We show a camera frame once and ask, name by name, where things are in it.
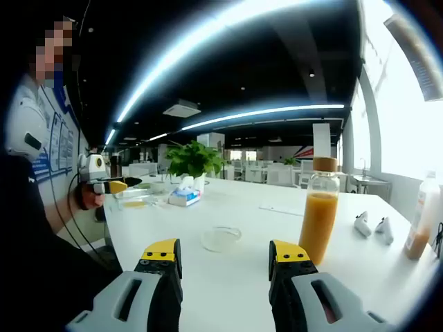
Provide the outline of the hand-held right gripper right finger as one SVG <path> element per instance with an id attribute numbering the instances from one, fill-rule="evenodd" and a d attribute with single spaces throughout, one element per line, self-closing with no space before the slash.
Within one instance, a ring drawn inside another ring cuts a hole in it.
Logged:
<path id="1" fill-rule="evenodd" d="M 269 242 L 269 303 L 276 331 L 390 331 L 380 316 L 300 246 Z"/>

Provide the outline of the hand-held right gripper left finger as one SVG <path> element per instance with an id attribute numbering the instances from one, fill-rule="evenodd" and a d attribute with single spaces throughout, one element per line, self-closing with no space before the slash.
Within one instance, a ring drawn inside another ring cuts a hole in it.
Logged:
<path id="1" fill-rule="evenodd" d="M 144 249 L 133 271 L 125 271 L 93 299 L 93 308 L 66 325 L 67 331 L 178 331 L 183 291 L 177 238 Z"/>

